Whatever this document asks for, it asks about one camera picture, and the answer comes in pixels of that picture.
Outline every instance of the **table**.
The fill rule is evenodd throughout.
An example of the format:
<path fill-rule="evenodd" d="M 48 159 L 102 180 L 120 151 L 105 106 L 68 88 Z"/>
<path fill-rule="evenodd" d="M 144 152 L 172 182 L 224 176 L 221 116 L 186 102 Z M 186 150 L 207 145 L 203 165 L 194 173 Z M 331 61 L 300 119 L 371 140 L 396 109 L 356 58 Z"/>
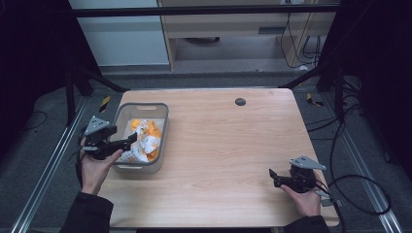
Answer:
<path fill-rule="evenodd" d="M 136 90 L 127 102 L 165 103 L 169 126 L 157 173 L 110 170 L 100 194 L 115 204 L 112 227 L 274 227 L 299 218 L 268 172 L 288 176 L 289 160 L 303 154 L 317 160 L 289 89 Z M 332 207 L 322 215 L 338 223 Z"/>

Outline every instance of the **plastic container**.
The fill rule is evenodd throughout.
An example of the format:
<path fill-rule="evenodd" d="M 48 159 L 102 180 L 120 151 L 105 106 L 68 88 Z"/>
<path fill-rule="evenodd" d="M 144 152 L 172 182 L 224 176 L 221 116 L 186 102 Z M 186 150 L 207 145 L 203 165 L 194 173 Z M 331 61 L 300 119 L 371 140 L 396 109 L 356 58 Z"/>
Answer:
<path fill-rule="evenodd" d="M 128 162 L 119 159 L 113 164 L 115 170 L 118 172 L 156 173 L 160 169 L 163 162 L 168 114 L 169 109 L 163 103 L 125 103 L 119 107 L 114 120 L 118 132 L 110 137 L 110 141 L 126 139 L 133 134 L 130 122 L 135 118 L 153 120 L 161 131 L 161 138 L 155 160 L 151 162 Z"/>

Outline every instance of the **metal frame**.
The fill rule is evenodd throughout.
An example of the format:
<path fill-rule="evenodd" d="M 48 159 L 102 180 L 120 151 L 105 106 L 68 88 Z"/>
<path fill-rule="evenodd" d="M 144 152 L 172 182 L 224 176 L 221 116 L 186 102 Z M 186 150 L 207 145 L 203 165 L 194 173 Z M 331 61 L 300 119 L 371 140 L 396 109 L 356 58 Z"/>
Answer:
<path fill-rule="evenodd" d="M 51 183 L 54 173 L 57 170 L 58 164 L 67 149 L 68 143 L 72 138 L 80 119 L 82 118 L 82 115 L 86 108 L 87 100 L 87 97 L 82 97 L 81 103 L 79 104 L 76 112 L 76 117 L 74 118 L 71 125 L 66 126 L 66 129 L 64 130 L 53 154 L 51 155 L 51 159 L 49 160 L 45 171 L 37 182 L 33 192 L 30 195 L 30 198 L 24 206 L 24 209 L 15 221 L 15 224 L 13 225 L 11 230 L 12 233 L 24 233 L 27 231 L 31 220 L 35 216 L 36 211 L 39 208 L 40 203 L 42 202 L 43 197 L 46 194 L 46 191 L 48 190 L 49 184 Z"/>
<path fill-rule="evenodd" d="M 198 6 L 120 9 L 81 9 L 72 11 L 44 11 L 53 17 L 147 17 L 182 15 L 222 14 L 268 14 L 268 13 L 327 13 L 338 12 L 340 4 L 296 4 L 296 5 L 241 5 L 241 6 Z"/>

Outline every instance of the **floor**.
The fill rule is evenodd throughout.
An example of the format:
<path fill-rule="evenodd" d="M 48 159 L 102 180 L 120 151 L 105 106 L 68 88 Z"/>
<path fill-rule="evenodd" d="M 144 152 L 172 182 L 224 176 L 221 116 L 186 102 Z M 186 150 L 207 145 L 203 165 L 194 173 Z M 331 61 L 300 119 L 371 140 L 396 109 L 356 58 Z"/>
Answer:
<path fill-rule="evenodd" d="M 313 50 L 314 45 L 315 41 L 309 41 L 306 50 Z M 217 43 L 210 43 L 208 39 L 181 39 L 176 59 L 176 67 L 172 71 L 148 70 L 134 75 L 111 74 L 106 78 L 133 89 L 276 87 L 316 65 L 307 58 L 308 63 L 301 67 L 288 67 L 273 37 L 221 38 Z M 318 93 L 314 88 L 316 81 L 315 77 L 293 90 L 308 129 L 329 122 L 334 117 L 332 90 Z M 88 122 L 107 94 L 112 96 L 112 100 L 105 117 L 113 118 L 121 98 L 121 94 L 106 86 L 96 82 L 92 84 L 95 88 L 92 97 L 85 99 L 77 95 L 76 98 L 77 104 L 86 109 L 79 125 Z M 324 106 L 309 103 L 307 93 L 311 93 L 312 99 L 322 102 Z M 9 151 L 9 161 L 0 167 L 0 232 L 9 232 L 12 226 L 21 223 L 17 221 L 19 216 L 26 217 L 27 225 L 23 224 L 23 227 L 30 231 L 56 232 L 70 207 L 70 200 L 76 195 L 78 184 L 73 176 L 70 155 L 76 147 L 79 129 L 66 132 L 64 96 L 64 89 L 59 89 L 39 98 L 36 112 L 26 124 L 27 130 L 21 132 L 20 139 Z M 346 107 L 356 104 L 356 99 L 348 98 Z M 388 214 L 371 216 L 354 208 L 333 187 L 331 191 L 344 202 L 341 211 L 347 232 L 412 232 L 412 222 L 408 219 L 412 211 L 409 204 L 411 182 L 398 165 L 385 161 L 382 147 L 367 119 L 361 115 L 361 109 L 348 112 L 345 121 L 345 131 L 337 139 L 334 153 L 331 153 L 331 139 L 338 126 L 336 123 L 309 133 L 320 162 L 327 166 L 333 154 L 332 166 L 336 177 L 363 174 L 382 184 L 392 197 L 392 208 Z M 68 135 L 64 142 L 60 141 L 61 135 Z M 54 156 L 56 149 L 62 150 L 61 157 Z M 51 176 L 45 177 L 45 171 Z M 325 173 L 325 176 L 331 180 L 330 173 Z M 36 186 L 39 180 L 45 181 L 46 186 Z M 370 183 L 349 179 L 339 183 L 339 186 L 362 208 L 373 211 L 386 207 L 382 192 Z M 40 200 L 30 199 L 32 193 Z M 31 213 L 24 209 L 28 206 L 32 207 Z M 341 227 L 333 227 L 331 231 L 341 232 Z"/>

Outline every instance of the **person's left hand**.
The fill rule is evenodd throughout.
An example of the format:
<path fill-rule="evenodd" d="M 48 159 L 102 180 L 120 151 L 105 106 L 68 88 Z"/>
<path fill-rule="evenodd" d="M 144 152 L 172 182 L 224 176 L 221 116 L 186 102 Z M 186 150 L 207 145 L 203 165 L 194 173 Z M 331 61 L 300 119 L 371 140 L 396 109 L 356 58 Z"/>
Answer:
<path fill-rule="evenodd" d="M 110 167 L 120 158 L 122 153 L 123 150 L 117 150 L 112 155 L 107 156 L 106 159 L 98 160 L 82 152 L 82 192 L 97 195 L 109 173 Z"/>

